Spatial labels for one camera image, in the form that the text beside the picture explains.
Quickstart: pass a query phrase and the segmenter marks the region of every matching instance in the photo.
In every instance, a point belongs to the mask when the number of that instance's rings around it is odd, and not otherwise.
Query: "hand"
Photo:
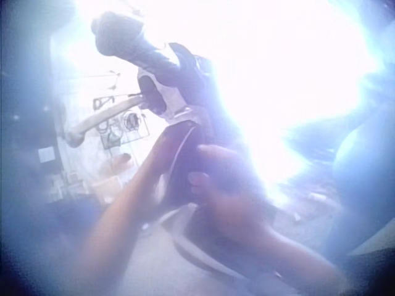
[[[217,163],[233,180],[231,191],[220,189],[213,176],[193,172],[188,178],[192,192],[208,205],[215,227],[227,238],[242,244],[254,244],[254,240],[270,233],[264,200],[263,186],[256,188],[254,170],[239,154],[219,146],[199,146],[199,153],[210,162]]]
[[[155,166],[160,174],[170,168],[178,149],[193,126],[191,121],[170,125],[158,137],[148,155],[148,161]]]

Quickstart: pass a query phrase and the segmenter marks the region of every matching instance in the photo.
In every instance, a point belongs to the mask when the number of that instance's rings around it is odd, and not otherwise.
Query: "forearm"
[[[124,272],[149,207],[152,188],[159,179],[150,157],[103,214],[86,241],[80,260],[81,278],[99,290]]]
[[[339,271],[319,254],[273,229],[255,242],[263,263],[272,266],[285,282],[308,295],[336,295],[342,282]]]

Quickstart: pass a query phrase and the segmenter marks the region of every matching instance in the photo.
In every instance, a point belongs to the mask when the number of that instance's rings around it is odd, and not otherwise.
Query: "person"
[[[150,199],[153,189],[188,130],[187,123],[165,129],[134,178],[94,228],[78,261],[77,278],[81,288],[90,291],[85,294],[103,293],[125,272],[144,217],[155,206]],[[212,145],[197,149],[202,157],[224,163],[234,178],[243,180],[248,165],[237,152]],[[300,291],[311,295],[338,291],[342,280],[339,271],[320,255],[273,230],[265,222],[264,204],[250,196],[248,186],[241,185],[238,192],[229,195],[205,173],[192,172],[188,177],[191,190],[209,205],[215,227],[225,237],[250,248],[257,260],[272,265]]]

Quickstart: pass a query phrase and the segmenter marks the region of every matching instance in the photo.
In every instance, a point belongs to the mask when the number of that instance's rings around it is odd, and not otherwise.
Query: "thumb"
[[[188,180],[192,185],[192,191],[207,204],[215,206],[221,199],[222,193],[208,174],[191,172],[188,174]]]

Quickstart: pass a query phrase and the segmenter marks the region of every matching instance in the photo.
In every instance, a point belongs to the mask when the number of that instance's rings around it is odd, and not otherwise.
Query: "bright light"
[[[86,19],[113,1],[90,2],[79,1]],[[133,4],[153,35],[217,64],[223,100],[270,184],[304,167],[281,142],[284,130],[350,112],[359,103],[361,76],[376,69],[356,20],[327,0]]]

